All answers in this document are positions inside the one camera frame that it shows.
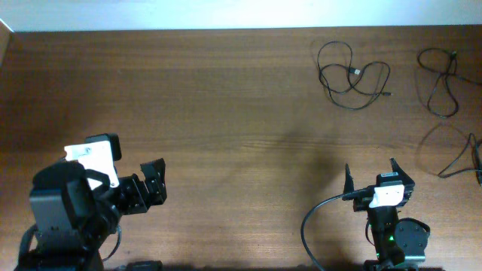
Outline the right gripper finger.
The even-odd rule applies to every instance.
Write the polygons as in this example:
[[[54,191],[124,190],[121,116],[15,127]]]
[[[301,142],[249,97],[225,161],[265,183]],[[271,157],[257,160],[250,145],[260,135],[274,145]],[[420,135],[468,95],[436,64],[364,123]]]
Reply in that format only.
[[[343,193],[347,194],[347,193],[352,193],[354,191],[355,191],[355,188],[354,188],[353,177],[352,177],[351,172],[349,170],[349,165],[346,164],[345,165],[345,182],[344,182],[344,186],[343,186]]]
[[[390,159],[392,171],[398,173],[398,176],[401,178],[402,184],[406,188],[414,188],[415,182],[414,180],[398,165],[395,158]]]

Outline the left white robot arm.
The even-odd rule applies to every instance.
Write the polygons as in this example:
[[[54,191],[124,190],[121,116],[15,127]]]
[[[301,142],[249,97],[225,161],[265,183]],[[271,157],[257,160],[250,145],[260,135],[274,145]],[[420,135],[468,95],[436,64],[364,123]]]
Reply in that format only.
[[[35,224],[20,242],[18,270],[102,270],[99,250],[120,233],[125,215],[146,213],[166,201],[164,159],[141,164],[138,175],[111,187],[108,176],[63,161],[38,172],[29,201]]]

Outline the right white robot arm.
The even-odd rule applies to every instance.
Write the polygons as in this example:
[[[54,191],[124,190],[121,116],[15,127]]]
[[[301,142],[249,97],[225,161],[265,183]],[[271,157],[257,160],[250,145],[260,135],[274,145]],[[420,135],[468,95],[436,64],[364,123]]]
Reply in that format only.
[[[345,167],[343,201],[353,203],[354,212],[366,212],[366,230],[372,234],[377,253],[375,260],[366,260],[363,270],[418,270],[426,260],[425,249],[430,227],[413,218],[398,217],[415,188],[414,180],[390,160],[392,171],[379,174],[376,184],[356,190],[349,167]]]

